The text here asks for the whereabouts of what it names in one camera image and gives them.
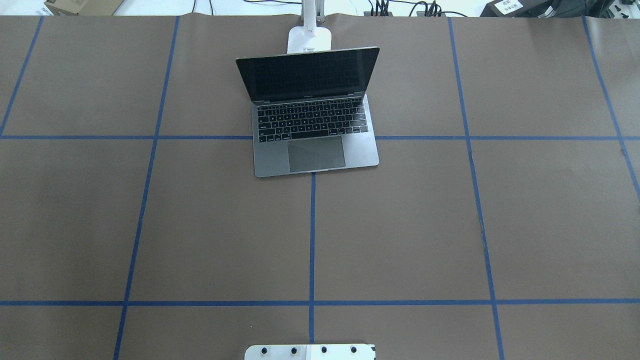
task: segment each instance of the white stand base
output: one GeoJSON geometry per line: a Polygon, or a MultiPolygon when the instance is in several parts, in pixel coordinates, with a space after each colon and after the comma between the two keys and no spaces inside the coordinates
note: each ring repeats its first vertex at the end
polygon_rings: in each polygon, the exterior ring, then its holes
{"type": "Polygon", "coordinates": [[[316,27],[315,35],[307,31],[304,26],[296,26],[289,30],[287,54],[329,50],[331,50],[331,31],[329,29],[316,27]]]}

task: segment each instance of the cardboard box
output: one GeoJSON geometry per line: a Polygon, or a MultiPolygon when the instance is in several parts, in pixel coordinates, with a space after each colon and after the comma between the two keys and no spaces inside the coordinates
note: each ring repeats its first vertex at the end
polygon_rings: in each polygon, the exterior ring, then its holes
{"type": "Polygon", "coordinates": [[[54,15],[113,15],[124,0],[46,0],[54,15]]]}

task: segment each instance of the brown table surface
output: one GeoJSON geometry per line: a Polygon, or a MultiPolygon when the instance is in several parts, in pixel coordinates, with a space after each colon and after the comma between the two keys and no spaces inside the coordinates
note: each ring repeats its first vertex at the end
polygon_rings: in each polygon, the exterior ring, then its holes
{"type": "Polygon", "coordinates": [[[257,179],[299,20],[0,17],[1,359],[640,358],[639,21],[331,15],[380,165],[257,179]]]}

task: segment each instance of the white label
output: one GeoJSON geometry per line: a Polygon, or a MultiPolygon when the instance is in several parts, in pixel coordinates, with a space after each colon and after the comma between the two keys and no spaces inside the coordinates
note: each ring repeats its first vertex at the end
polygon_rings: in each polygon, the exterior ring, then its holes
{"type": "Polygon", "coordinates": [[[495,7],[498,8],[503,15],[507,15],[508,13],[512,13],[524,6],[522,6],[518,0],[504,0],[496,3],[495,7]]]}

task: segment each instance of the trackpad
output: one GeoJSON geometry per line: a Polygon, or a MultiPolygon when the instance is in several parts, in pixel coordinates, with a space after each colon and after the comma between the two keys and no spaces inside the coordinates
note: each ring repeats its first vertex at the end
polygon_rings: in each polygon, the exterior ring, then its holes
{"type": "Polygon", "coordinates": [[[341,136],[295,140],[287,145],[291,172],[344,167],[341,136]]]}

